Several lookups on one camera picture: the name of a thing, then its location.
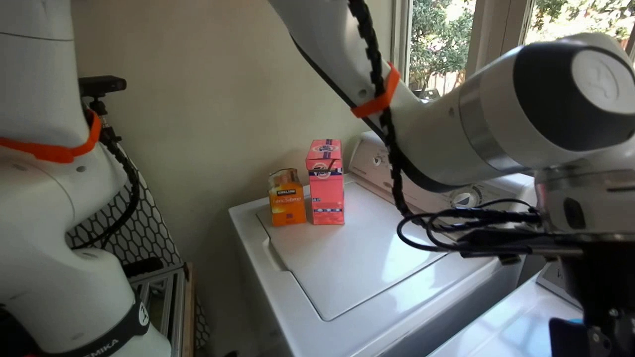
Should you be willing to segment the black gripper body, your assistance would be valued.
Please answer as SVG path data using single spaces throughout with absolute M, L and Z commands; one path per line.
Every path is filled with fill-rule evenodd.
M 536 189 L 564 290 L 584 312 L 588 357 L 635 357 L 633 175 L 540 175 Z

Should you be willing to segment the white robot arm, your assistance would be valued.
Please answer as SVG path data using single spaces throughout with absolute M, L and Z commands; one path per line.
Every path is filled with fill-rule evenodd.
M 421 216 L 429 248 L 558 258 L 582 323 L 556 357 L 633 357 L 633 64 L 605 34 L 518 46 L 423 103 L 379 52 L 365 0 L 270 0 L 320 78 L 387 145 L 395 181 L 453 191 L 534 173 L 532 214 Z M 50 357 L 169 357 L 117 258 L 68 230 L 123 187 L 82 107 L 70 0 L 0 0 L 0 306 Z

